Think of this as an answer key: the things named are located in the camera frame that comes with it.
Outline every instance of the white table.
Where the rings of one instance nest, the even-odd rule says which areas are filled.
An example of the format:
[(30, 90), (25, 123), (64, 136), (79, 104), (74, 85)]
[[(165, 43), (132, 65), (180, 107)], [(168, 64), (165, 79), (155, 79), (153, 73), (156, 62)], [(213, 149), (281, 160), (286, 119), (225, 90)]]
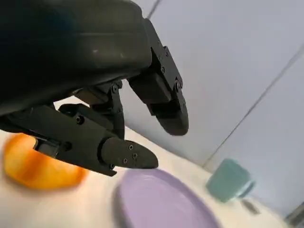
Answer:
[[(8, 136), (0, 132), (0, 143)], [(223, 228), (286, 228), (276, 214), (254, 202), (261, 214), (252, 215), (238, 201), (222, 204), (205, 189), (210, 174), (201, 167), (182, 159), (136, 132), (126, 128), (126, 138), (152, 150), (165, 170), (192, 189), (216, 215)], [(114, 177), (91, 172), (85, 182), (71, 190), (37, 193), (12, 184), (0, 175), (0, 226), (2, 228), (116, 228), (112, 194), (126, 169)]]

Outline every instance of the purple plate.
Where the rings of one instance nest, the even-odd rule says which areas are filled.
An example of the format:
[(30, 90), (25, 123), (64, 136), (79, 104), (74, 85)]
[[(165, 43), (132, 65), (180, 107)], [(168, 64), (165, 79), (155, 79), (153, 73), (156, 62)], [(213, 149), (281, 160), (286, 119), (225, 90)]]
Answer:
[(129, 170), (118, 195), (131, 228), (219, 228), (212, 212), (188, 187), (158, 169)]

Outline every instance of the cup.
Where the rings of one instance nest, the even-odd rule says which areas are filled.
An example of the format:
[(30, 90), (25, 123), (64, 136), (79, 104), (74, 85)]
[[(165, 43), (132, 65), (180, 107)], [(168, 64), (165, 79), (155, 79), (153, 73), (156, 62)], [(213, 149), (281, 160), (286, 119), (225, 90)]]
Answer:
[(245, 197), (255, 186), (250, 173), (232, 159), (225, 159), (208, 180), (209, 193), (222, 202)]

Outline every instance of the black plastic casing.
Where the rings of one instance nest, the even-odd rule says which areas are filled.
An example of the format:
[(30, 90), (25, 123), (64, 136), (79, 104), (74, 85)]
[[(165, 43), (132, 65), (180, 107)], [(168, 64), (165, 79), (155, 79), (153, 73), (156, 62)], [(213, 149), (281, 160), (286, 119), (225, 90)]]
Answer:
[(11, 0), (0, 8), (0, 115), (150, 66), (142, 11), (128, 0)]

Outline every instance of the robotic hand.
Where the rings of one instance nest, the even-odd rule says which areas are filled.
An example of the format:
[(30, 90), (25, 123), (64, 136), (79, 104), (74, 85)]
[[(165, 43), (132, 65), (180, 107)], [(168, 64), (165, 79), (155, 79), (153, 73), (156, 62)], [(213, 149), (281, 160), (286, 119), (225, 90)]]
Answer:
[[(182, 78), (140, 7), (129, 0), (12, 0), (0, 8), (0, 129), (35, 149), (108, 176), (115, 166), (158, 166), (124, 140), (119, 89), (127, 79), (165, 131), (184, 135)], [(53, 102), (76, 96), (86, 102)]]

